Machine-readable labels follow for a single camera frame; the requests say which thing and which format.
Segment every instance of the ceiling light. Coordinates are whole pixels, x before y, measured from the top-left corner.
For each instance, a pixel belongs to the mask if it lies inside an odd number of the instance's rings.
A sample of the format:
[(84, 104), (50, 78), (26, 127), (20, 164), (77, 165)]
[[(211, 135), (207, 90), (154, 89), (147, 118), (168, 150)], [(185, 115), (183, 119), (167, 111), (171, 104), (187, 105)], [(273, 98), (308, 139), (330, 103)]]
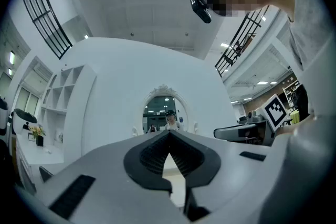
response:
[(10, 54), (9, 54), (9, 62), (11, 64), (14, 64), (14, 58), (15, 58), (15, 53), (13, 51), (11, 51)]
[(222, 47), (225, 47), (225, 48), (228, 48), (228, 49), (231, 49), (230, 45), (225, 44), (225, 43), (222, 43), (221, 46), (222, 46)]

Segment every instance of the mirror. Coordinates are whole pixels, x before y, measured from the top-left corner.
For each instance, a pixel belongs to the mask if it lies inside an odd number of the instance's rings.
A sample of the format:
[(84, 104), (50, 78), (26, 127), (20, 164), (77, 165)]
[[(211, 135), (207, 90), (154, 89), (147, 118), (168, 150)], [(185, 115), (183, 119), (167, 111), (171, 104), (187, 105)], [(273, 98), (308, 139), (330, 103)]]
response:
[[(171, 115), (170, 123), (167, 120), (166, 113), (174, 112)], [(151, 99), (145, 106), (142, 115), (142, 128), (144, 133), (151, 133), (164, 130), (166, 125), (173, 125), (168, 128), (179, 128), (185, 130), (187, 127), (187, 115), (185, 109), (178, 99), (171, 95), (157, 96)]]

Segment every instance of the ornate white mirror frame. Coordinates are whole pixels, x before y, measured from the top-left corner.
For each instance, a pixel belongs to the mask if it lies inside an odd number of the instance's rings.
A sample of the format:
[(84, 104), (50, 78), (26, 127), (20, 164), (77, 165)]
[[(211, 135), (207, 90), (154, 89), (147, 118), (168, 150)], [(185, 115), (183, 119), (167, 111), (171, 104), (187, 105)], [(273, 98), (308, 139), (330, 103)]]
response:
[(177, 91), (175, 91), (173, 88), (169, 88), (167, 85), (162, 84), (158, 86), (157, 88), (154, 88), (153, 91), (151, 91), (143, 100), (141, 106), (139, 107), (138, 112), (135, 114), (135, 126), (133, 127), (132, 134), (133, 136), (138, 136), (140, 134), (143, 134), (143, 128), (142, 128), (142, 115), (145, 110), (145, 106), (154, 98), (158, 96), (165, 96), (169, 95), (173, 98), (177, 98), (180, 103), (182, 104), (186, 114), (187, 114), (187, 122), (188, 126), (184, 126), (185, 131), (190, 133), (197, 133), (198, 131), (198, 123), (195, 120), (194, 114), (192, 110), (190, 109), (188, 103), (185, 101), (183, 96), (181, 96)]

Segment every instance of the white table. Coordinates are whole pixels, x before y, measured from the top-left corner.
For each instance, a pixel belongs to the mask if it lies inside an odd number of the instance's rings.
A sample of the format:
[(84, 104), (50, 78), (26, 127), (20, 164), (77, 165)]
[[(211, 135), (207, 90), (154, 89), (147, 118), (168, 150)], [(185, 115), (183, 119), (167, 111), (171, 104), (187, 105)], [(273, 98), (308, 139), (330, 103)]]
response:
[(43, 184), (39, 172), (40, 166), (52, 174), (56, 174), (66, 167), (62, 150), (53, 145), (37, 146), (35, 141), (28, 140), (28, 136), (24, 134), (16, 134), (16, 160), (23, 185), (27, 184), (23, 177), (24, 169), (37, 190)]

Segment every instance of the white cabinet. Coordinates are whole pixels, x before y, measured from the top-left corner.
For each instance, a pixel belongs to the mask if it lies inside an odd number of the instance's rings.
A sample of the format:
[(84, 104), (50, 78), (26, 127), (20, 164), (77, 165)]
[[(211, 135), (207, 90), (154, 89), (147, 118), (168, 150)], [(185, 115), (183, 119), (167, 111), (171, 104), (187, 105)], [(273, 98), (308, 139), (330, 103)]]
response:
[(38, 123), (45, 143), (63, 150), (66, 162), (81, 157), (84, 113), (95, 78), (88, 65), (69, 68), (54, 74), (45, 91)]

